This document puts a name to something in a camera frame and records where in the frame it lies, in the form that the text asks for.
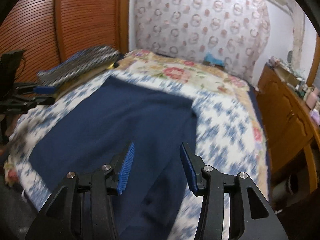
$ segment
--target wooden wardrobe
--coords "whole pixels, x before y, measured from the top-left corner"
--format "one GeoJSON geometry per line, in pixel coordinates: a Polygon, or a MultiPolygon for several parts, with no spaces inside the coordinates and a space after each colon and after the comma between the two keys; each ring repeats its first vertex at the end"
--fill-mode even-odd
{"type": "Polygon", "coordinates": [[[125,53],[128,11],[129,0],[19,0],[0,26],[0,55],[26,49],[18,81],[34,82],[39,70],[94,45],[125,53]]]}

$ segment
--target patterned curtain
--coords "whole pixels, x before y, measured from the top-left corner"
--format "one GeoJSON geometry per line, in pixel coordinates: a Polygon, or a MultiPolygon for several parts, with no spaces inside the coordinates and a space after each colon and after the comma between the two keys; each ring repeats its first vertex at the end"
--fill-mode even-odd
{"type": "Polygon", "coordinates": [[[136,46],[203,62],[207,53],[251,81],[270,32],[265,0],[135,0],[136,46]]]}

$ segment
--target cabinet handle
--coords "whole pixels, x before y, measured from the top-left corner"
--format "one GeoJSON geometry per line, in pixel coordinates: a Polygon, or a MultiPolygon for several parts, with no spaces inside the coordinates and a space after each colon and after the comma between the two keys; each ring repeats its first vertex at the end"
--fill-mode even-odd
{"type": "Polygon", "coordinates": [[[290,111],[290,113],[287,115],[287,120],[289,119],[289,117],[291,118],[292,117],[292,110],[290,111]]]}
{"type": "Polygon", "coordinates": [[[292,117],[294,117],[294,113],[292,113],[292,115],[289,118],[289,121],[292,119],[292,117]]]}

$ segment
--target metal screw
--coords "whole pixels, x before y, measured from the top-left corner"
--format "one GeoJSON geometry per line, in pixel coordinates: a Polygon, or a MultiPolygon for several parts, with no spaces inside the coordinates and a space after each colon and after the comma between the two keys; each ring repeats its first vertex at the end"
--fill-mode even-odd
{"type": "Polygon", "coordinates": [[[67,174],[68,179],[72,179],[76,174],[72,171],[67,174]]]}
{"type": "Polygon", "coordinates": [[[210,165],[204,166],[203,169],[208,172],[213,171],[213,168],[210,165]]]}
{"type": "Polygon", "coordinates": [[[245,172],[240,172],[239,173],[240,178],[242,179],[246,179],[248,177],[248,174],[246,174],[245,172]]]}
{"type": "Polygon", "coordinates": [[[103,169],[104,171],[108,171],[111,169],[111,166],[109,164],[105,164],[105,165],[102,165],[101,169],[103,169]]]}

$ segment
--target wooden dresser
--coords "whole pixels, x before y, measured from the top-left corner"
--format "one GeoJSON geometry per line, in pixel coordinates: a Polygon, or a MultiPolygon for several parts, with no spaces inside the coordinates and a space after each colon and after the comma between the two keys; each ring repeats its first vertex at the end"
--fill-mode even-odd
{"type": "Polygon", "coordinates": [[[320,148],[320,129],[310,118],[310,109],[281,78],[281,72],[264,67],[258,83],[257,101],[262,114],[271,157],[271,173],[281,172],[303,152],[310,192],[318,185],[311,145],[320,148]]]}

